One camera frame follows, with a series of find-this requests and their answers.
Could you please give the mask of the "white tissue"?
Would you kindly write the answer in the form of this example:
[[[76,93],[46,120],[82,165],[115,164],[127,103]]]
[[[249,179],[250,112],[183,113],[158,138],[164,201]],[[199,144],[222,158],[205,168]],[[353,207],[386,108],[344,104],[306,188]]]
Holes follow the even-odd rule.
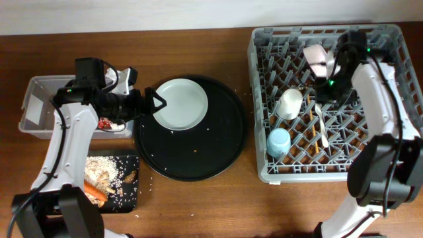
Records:
[[[126,128],[125,122],[111,122],[110,123],[110,129],[113,131],[120,131],[124,130]]]

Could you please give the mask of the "red snack wrapper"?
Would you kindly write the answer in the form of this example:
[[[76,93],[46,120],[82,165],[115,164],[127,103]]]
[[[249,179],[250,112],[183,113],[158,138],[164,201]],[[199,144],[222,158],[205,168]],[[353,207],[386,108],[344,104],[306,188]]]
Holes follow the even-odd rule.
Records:
[[[109,119],[101,117],[101,118],[99,118],[97,128],[99,130],[111,130],[112,129],[112,123]]]

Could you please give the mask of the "grey plate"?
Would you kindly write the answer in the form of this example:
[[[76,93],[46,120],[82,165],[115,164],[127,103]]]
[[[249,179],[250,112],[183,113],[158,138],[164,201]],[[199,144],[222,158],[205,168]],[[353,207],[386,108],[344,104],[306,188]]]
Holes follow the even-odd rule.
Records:
[[[158,87],[156,93],[167,105],[153,114],[155,120],[170,130],[187,130],[199,124],[208,111],[205,90],[190,79],[171,79]]]

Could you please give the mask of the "pink bowl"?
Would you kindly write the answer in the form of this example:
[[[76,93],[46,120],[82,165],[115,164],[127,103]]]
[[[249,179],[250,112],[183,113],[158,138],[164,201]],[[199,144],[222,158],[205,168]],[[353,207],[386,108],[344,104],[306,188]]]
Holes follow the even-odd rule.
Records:
[[[317,77],[328,77],[327,51],[320,45],[315,44],[303,49],[303,54],[311,70]]]

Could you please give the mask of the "white plastic fork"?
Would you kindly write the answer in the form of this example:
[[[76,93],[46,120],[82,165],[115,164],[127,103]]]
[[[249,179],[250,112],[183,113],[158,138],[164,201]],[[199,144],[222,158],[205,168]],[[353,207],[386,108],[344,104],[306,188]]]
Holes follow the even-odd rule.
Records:
[[[327,138],[327,131],[326,131],[326,128],[325,128],[325,123],[324,123],[324,120],[323,120],[324,117],[323,117],[323,112],[321,110],[321,104],[317,103],[315,105],[315,112],[317,113],[317,115],[319,117],[322,145],[323,145],[324,148],[327,148],[329,146],[329,143],[328,143],[328,138]]]

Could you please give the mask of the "white cup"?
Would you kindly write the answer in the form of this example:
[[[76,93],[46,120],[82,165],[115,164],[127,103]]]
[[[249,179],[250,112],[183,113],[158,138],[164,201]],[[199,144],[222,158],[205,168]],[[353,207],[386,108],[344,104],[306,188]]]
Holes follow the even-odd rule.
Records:
[[[293,120],[301,110],[303,95],[297,89],[287,89],[279,99],[280,106],[276,114],[285,120]]]

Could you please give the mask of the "wooden chopstick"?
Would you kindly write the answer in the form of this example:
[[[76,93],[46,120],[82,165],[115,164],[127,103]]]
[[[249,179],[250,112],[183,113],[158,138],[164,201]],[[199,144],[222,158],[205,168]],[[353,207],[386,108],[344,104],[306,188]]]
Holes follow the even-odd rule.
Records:
[[[311,105],[311,99],[310,99],[310,96],[309,95],[307,95],[307,105],[308,106],[310,106]],[[313,112],[312,112],[312,110],[310,109],[309,110],[309,118],[310,118],[310,122],[312,122],[313,121],[313,119],[314,119],[314,117],[313,117]],[[313,134],[313,137],[315,137],[317,134],[316,134],[316,129],[315,129],[315,125],[312,125],[312,134]],[[315,144],[314,144],[314,147],[315,147],[315,154],[318,154],[319,153],[319,145],[318,145],[318,142],[317,141],[315,141]]]

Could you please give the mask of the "brown food lump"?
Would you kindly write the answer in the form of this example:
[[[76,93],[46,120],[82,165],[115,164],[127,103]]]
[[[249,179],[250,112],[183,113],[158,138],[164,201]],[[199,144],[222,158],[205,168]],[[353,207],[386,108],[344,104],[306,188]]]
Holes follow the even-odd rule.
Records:
[[[135,181],[135,179],[137,178],[137,171],[132,171],[129,175],[127,175],[123,182],[126,184],[131,184]]]

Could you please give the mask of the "light blue cup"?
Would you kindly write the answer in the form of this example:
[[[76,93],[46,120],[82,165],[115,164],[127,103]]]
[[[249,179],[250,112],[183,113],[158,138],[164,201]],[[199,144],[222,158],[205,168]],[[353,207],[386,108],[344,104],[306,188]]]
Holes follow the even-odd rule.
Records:
[[[286,155],[291,147],[291,137],[287,130],[276,128],[272,130],[266,140],[267,153],[272,157]]]

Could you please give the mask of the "orange carrot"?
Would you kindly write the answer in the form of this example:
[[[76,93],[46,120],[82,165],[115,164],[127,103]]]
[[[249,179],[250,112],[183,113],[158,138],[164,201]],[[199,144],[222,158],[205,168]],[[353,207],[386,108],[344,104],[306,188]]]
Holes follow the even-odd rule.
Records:
[[[87,181],[84,181],[84,191],[102,202],[108,201],[108,196],[105,193],[103,193]]]

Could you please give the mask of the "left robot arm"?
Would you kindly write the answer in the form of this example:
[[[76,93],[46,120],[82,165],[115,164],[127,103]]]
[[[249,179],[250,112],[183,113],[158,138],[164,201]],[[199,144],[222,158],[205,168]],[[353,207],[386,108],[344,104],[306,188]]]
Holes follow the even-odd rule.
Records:
[[[30,192],[13,198],[11,226],[23,237],[119,237],[104,226],[84,193],[89,144],[99,118],[124,122],[153,114],[167,102],[148,87],[114,93],[99,66],[81,66],[53,96],[55,125],[43,167]]]

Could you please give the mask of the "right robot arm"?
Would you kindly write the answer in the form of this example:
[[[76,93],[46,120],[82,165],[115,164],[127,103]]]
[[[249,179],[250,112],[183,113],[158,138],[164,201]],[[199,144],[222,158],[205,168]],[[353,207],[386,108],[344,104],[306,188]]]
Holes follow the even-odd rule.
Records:
[[[359,237],[377,218],[412,202],[422,187],[422,136],[410,121],[395,68],[366,47],[339,49],[329,87],[349,83],[364,108],[369,141],[352,162],[348,195],[314,237]]]

